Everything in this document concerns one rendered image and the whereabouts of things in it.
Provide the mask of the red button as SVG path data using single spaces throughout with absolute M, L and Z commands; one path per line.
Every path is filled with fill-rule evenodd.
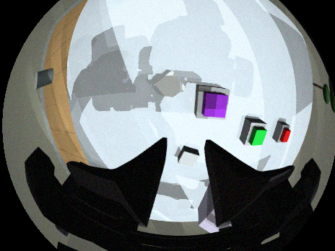
M 291 134 L 290 125 L 286 122 L 277 122 L 277 126 L 275 126 L 274 135 L 272 135 L 272 139 L 277 143 L 288 142 L 288 138 Z

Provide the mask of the green button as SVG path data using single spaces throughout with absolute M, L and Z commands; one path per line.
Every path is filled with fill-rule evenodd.
M 263 120 L 245 117 L 242 132 L 240 132 L 240 142 L 244 146 L 263 145 L 266 132 L 266 123 Z

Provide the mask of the purple button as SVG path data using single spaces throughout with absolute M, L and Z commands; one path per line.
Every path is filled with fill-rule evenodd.
M 226 88 L 196 84 L 196 119 L 226 120 L 229 92 Z

